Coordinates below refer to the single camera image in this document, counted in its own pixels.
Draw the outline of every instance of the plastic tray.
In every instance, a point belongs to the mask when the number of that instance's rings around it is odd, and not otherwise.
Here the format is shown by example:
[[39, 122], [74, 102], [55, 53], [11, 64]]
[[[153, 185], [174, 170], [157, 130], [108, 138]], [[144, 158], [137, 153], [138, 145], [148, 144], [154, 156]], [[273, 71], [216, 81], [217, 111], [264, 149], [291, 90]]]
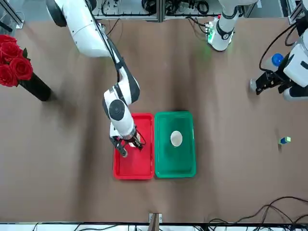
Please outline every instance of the plastic tray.
[[[170, 136], [179, 131], [183, 141], [172, 145]], [[159, 112], [155, 115], [155, 173], [159, 178], [184, 178], [196, 174], [193, 116], [190, 112]]]
[[114, 177], [119, 180], [149, 180], [154, 176], [154, 117], [150, 113], [132, 114], [138, 132], [145, 138], [143, 149], [125, 146], [127, 157], [114, 151]]

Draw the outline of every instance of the white robot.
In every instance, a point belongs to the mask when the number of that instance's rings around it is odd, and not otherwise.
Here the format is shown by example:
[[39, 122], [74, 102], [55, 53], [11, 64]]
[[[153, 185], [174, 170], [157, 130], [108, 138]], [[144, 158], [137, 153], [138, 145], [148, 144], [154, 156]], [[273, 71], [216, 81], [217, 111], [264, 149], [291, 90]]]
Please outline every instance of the white robot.
[[96, 0], [46, 0], [47, 9], [58, 26], [68, 26], [78, 50], [88, 57], [110, 57], [117, 71], [117, 83], [104, 93], [103, 108], [111, 120], [110, 141], [123, 157], [125, 145], [142, 149], [128, 106], [138, 100], [139, 85], [104, 28], [92, 15]]
[[251, 79], [249, 83], [250, 90], [257, 95], [265, 89], [278, 86], [278, 92], [282, 93], [287, 101], [308, 100], [308, 0], [302, 0], [299, 7], [299, 13], [303, 11], [305, 16], [296, 19], [296, 22], [284, 30], [269, 48], [289, 29], [289, 34], [297, 29], [300, 38], [294, 44], [287, 44], [287, 36], [285, 44], [293, 48], [282, 60], [277, 71], [262, 68], [261, 58], [259, 67], [264, 73], [257, 80]]
[[219, 0], [222, 6], [220, 18], [207, 23], [206, 40], [217, 51], [224, 51], [231, 42], [234, 27], [239, 18], [238, 6], [250, 5], [258, 0]]

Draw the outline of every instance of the blue cap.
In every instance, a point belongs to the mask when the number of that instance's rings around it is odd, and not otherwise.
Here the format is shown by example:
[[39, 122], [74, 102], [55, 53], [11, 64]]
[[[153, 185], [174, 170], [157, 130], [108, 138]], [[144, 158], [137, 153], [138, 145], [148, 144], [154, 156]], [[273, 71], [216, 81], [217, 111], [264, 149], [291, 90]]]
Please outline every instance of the blue cap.
[[271, 58], [271, 62], [273, 63], [274, 66], [279, 66], [282, 60], [283, 60], [283, 55], [279, 53], [274, 54], [273, 57]]

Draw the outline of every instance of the flower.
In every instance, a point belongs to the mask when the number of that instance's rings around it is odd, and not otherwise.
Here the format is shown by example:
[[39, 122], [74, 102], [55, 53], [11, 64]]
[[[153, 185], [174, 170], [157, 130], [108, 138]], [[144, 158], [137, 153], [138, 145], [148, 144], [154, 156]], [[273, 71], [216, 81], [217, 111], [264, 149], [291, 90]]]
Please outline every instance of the flower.
[[9, 35], [0, 35], [0, 47], [4, 42], [14, 42], [14, 43], [16, 43], [17, 40], [14, 37], [11, 37]]
[[30, 80], [33, 74], [33, 68], [28, 59], [14, 58], [10, 62], [10, 68], [18, 80]]
[[0, 84], [7, 87], [18, 85], [16, 75], [13, 74], [10, 67], [6, 64], [0, 65]]
[[4, 42], [0, 48], [2, 61], [10, 62], [13, 58], [22, 57], [23, 50], [14, 42]]

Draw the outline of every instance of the table surface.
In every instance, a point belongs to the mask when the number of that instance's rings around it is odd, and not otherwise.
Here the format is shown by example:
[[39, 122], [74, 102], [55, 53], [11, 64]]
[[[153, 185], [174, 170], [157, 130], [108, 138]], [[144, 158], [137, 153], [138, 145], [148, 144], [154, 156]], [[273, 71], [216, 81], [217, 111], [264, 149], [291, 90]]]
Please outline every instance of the table surface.
[[[120, 21], [111, 38], [141, 87], [131, 112], [189, 110], [197, 174], [119, 181], [102, 108], [116, 82], [111, 59], [79, 54], [67, 28], [24, 24], [18, 43], [58, 100], [0, 86], [0, 220], [146, 222], [159, 212], [164, 222], [236, 221], [280, 196], [307, 198], [308, 103], [286, 102], [276, 89], [247, 93], [262, 53], [287, 25], [239, 20], [232, 44], [215, 52], [188, 20]], [[289, 51], [283, 39], [276, 51]], [[279, 150], [283, 136], [292, 142]], [[307, 211], [291, 200], [276, 206], [292, 218]], [[267, 222], [283, 221], [269, 213]]]

